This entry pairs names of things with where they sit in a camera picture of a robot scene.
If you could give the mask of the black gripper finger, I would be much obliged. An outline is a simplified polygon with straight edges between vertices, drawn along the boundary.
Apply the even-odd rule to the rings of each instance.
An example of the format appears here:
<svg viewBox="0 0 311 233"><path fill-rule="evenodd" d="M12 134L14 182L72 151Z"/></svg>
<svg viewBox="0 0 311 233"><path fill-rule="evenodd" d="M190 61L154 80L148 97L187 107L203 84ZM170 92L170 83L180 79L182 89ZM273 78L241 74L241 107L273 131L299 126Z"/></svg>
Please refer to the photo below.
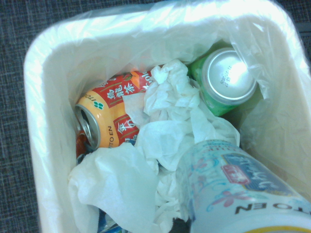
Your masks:
<svg viewBox="0 0 311 233"><path fill-rule="evenodd" d="M191 220L187 221L181 218L173 218L173 226L170 233L190 233Z"/></svg>

